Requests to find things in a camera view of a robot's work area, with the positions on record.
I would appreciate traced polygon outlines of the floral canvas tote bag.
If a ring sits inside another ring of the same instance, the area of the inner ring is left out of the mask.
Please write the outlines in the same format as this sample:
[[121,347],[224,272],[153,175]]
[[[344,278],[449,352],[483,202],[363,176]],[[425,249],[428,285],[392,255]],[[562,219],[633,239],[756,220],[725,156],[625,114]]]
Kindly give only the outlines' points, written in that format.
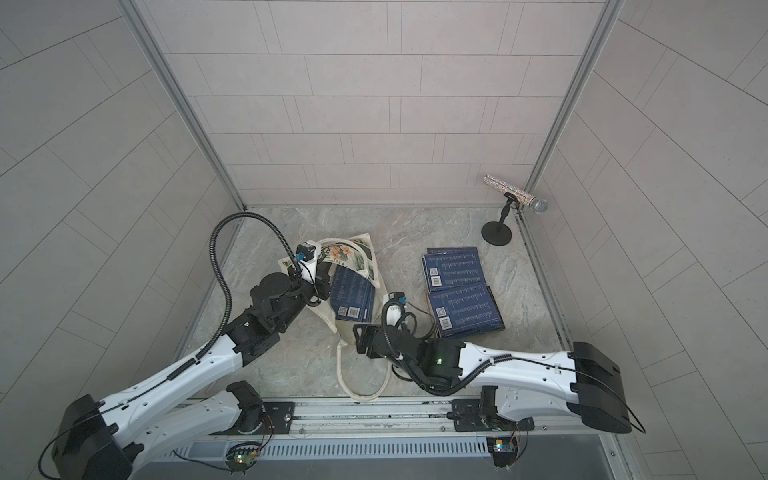
[[377,321],[387,294],[370,234],[306,241],[278,264],[282,272],[297,273],[309,283],[310,310],[339,335],[336,379],[340,388],[357,402],[378,399],[389,384],[391,372],[385,373],[377,391],[363,395],[349,388],[342,369],[343,350],[356,343],[353,328]]

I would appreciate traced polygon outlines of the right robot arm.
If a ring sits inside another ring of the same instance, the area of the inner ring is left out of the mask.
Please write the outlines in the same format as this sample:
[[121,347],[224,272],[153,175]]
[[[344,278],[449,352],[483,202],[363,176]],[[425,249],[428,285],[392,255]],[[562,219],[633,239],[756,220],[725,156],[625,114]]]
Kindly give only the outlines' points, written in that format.
[[645,430],[626,401],[619,365],[590,343],[575,342],[569,351],[550,353],[495,350],[417,337],[405,325],[410,315],[403,301],[387,302],[379,322],[354,326],[357,351],[390,361],[433,396],[479,388],[487,414],[508,422],[572,415],[598,431]]

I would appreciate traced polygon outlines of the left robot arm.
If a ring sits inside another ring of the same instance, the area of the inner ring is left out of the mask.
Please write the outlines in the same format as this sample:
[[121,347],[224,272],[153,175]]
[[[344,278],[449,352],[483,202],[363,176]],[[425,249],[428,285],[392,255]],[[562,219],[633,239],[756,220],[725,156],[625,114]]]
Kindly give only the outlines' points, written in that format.
[[[231,316],[232,295],[217,255],[218,236],[239,219],[266,225],[287,253],[285,272],[274,272],[251,291],[251,305]],[[243,211],[213,229],[208,254],[224,294],[224,313],[211,338],[149,378],[103,399],[85,395],[65,410],[57,435],[44,447],[58,479],[128,479],[147,463],[205,434],[236,429],[250,433],[262,420],[261,398],[247,382],[235,382],[188,408],[191,394],[249,365],[276,345],[307,307],[323,301],[316,275],[322,247],[307,241],[291,248],[268,218]]]

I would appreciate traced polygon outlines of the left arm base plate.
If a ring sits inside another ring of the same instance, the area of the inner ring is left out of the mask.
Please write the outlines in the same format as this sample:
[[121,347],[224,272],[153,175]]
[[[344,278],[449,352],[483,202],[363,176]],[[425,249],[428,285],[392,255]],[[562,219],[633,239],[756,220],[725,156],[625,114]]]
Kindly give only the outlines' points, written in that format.
[[287,435],[292,426],[296,404],[290,401],[268,401],[258,415],[253,413],[236,432],[240,435]]

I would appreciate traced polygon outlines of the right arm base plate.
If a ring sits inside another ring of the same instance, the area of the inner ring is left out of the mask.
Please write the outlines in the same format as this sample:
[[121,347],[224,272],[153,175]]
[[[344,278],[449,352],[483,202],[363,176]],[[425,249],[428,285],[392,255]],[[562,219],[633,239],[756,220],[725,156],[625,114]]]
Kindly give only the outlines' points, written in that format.
[[496,407],[497,386],[483,386],[478,399],[451,401],[451,410],[446,414],[453,421],[456,432],[529,432],[535,429],[532,417],[519,421],[499,415]]

